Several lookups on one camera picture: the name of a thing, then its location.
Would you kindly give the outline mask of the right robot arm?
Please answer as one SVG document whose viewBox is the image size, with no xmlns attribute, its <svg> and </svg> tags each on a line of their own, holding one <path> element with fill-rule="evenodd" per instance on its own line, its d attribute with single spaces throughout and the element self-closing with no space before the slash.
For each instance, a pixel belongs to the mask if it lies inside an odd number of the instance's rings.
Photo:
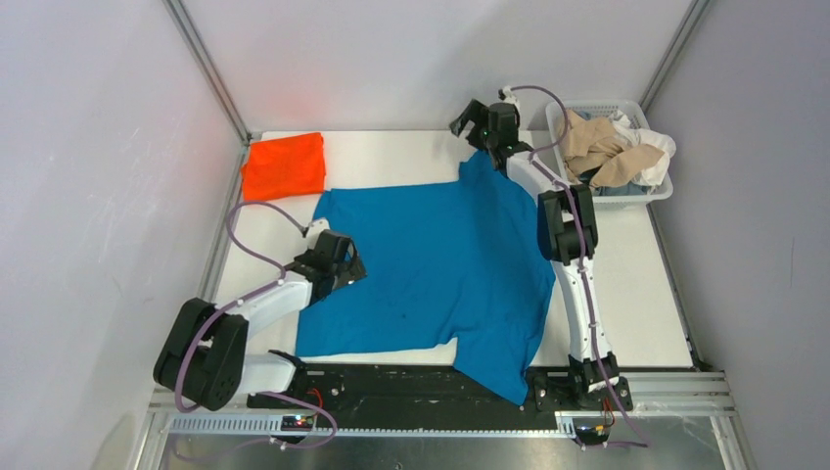
<svg viewBox="0 0 830 470">
<path fill-rule="evenodd" d="M 592 195 L 557 175 L 519 137 L 520 113 L 509 101 L 477 100 L 450 126 L 455 135 L 472 127 L 467 141 L 490 156 L 493 167 L 534 198 L 536 241 L 559 282 L 569 325 L 570 350 L 565 380 L 536 392 L 544 406 L 564 392 L 577 409 L 620 411 L 633 408 L 630 391 L 605 333 L 595 293 L 594 256 L 598 226 Z"/>
</svg>

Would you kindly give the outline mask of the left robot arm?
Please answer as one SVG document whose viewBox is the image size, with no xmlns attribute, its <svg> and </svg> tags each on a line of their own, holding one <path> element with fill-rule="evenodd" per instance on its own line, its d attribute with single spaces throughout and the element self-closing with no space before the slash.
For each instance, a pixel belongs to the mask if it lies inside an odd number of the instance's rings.
<svg viewBox="0 0 830 470">
<path fill-rule="evenodd" d="M 234 302 L 180 309 L 154 368 L 176 408 L 216 411 L 237 395 L 322 408 L 306 356 L 386 353 L 446 343 L 479 291 L 483 255 L 468 194 L 484 157 L 456 182 L 326 192 L 299 226 L 308 248 Z"/>
</svg>

